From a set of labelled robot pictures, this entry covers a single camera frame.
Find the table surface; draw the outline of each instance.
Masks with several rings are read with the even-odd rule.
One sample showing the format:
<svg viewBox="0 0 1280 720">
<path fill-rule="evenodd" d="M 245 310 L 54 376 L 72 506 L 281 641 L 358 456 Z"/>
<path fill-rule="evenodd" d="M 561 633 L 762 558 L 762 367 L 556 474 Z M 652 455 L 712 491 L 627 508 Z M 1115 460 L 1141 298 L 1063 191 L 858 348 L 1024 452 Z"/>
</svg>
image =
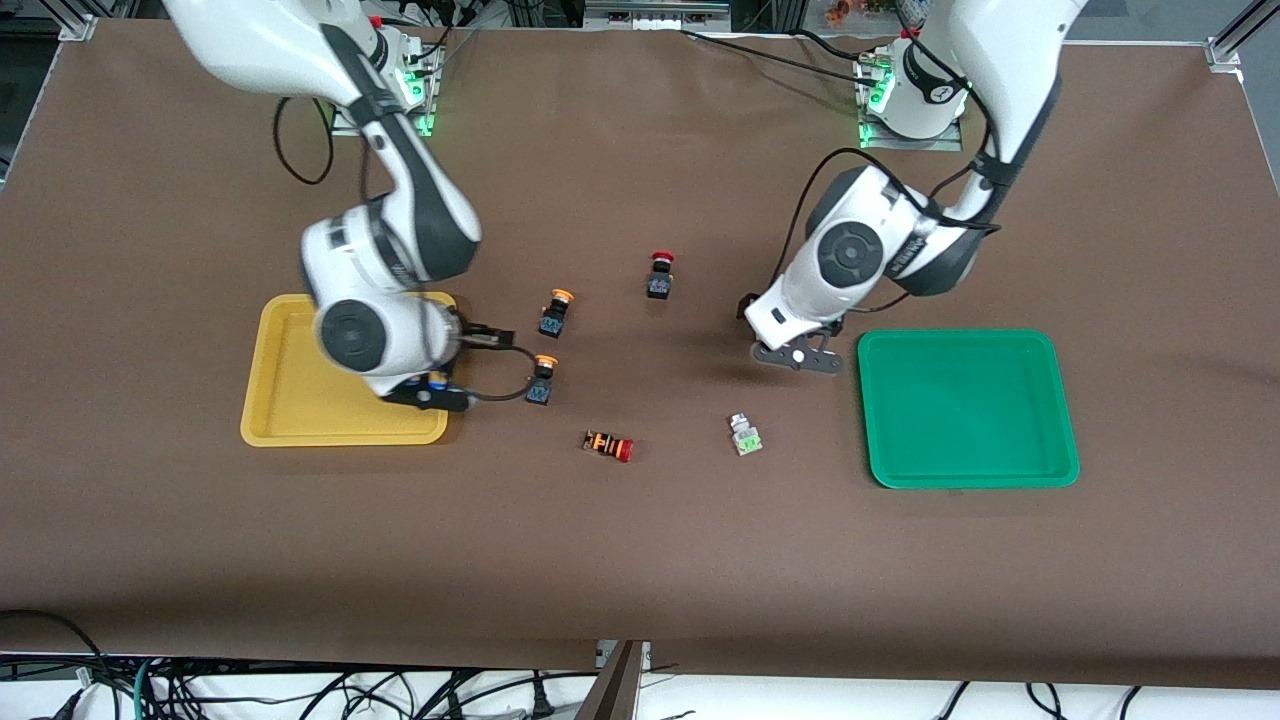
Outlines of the table surface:
<svg viewBox="0 0 1280 720">
<path fill-rule="evenodd" d="M 257 316 L 302 290 L 301 231 L 356 202 L 358 143 L 301 186 L 274 99 L 165 22 L 100 23 L 0 196 L 0 606 L 113 652 L 577 666 L 644 637 L 684 671 L 1280 684 L 1280 202 L 1243 92 L 1197 47 L 1069 46 L 1061 72 L 972 275 L 836 345 L 1043 331 L 1080 478 L 914 493 L 870 477 L 856 368 L 759 366 L 733 319 L 814 163 L 856 138 L 841 81 L 676 33 L 480 33 L 430 145 L 485 240 L 439 290 L 561 359 L 553 405 L 477 407 L 431 447 L 257 450 Z M 305 109 L 285 150 L 311 172 Z M 918 187 L 964 161 L 881 156 Z M 643 292 L 659 249 L 666 304 Z M 552 287 L 579 299 L 559 341 L 534 332 Z M 733 413 L 763 452 L 733 454 Z M 586 429 L 634 461 L 582 452 Z"/>
</svg>

